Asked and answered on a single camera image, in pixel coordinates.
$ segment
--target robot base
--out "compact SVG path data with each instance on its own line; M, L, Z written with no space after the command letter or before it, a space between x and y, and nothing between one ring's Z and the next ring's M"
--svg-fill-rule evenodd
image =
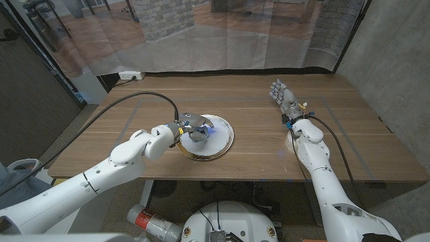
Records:
M216 202L211 203L201 209L204 216L218 230L218 213L216 211ZM237 201L221 201L218 203L219 227L221 231L231 237L237 237L241 241L264 241L276 242L277 236L275 227L270 219L256 208ZM214 238L210 240L212 227L200 211L195 212L184 225L181 241L227 241L226 237Z

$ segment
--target white plate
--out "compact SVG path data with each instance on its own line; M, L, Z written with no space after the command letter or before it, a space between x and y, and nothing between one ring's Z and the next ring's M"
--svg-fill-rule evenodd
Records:
M214 128L208 126L209 138L194 143L188 134L182 134L177 146L187 157L207 161L221 156L231 147L234 132L233 127L224 118L208 114L202 116L209 119L214 125Z

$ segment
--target wooden table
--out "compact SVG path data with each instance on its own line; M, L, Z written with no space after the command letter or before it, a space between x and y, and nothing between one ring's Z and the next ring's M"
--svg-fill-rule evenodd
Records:
M337 134L353 177L358 182L425 182L425 170L402 143L379 121L378 115L340 75L178 76L145 77L114 88L95 113L114 100L137 91L155 91L170 97L179 112L214 114L234 128L230 150L207 162L187 158L177 147L157 161L145 159L145 179L244 180L301 182L304 177L284 141L278 105L269 97L277 78L308 102L308 111ZM173 119L173 109L159 97L133 97L113 107L67 148L49 169L49 175L68 178L105 159L113 147L139 129L151 130ZM320 124L331 150L331 164L342 181L347 172L334 138Z

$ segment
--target electrical outlet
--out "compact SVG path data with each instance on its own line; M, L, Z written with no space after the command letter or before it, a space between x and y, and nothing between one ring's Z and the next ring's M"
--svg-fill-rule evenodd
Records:
M118 74L121 80L131 80L133 77L136 77L136 80L142 80L145 76L145 73L140 71L123 71Z

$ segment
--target white robotic arm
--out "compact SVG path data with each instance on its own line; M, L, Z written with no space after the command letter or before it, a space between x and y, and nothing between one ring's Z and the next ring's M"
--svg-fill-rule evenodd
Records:
M387 220L366 212L347 197L330 165L330 152L323 141L323 132L306 119L297 99L290 98L294 96L291 90L277 80L270 95L292 122L292 142L300 162L312 178L327 241L362 242L369 234L388 235L401 241L397 230Z
M153 128L150 134L145 130L135 132L130 140L118 145L96 166L29 200L0 210L0 221L5 219L9 224L0 233L46 232L98 194L142 175L145 170L142 156L158 159L184 132L196 142L208 138L209 134L200 127L203 124L213 126L200 115L184 114L179 120Z

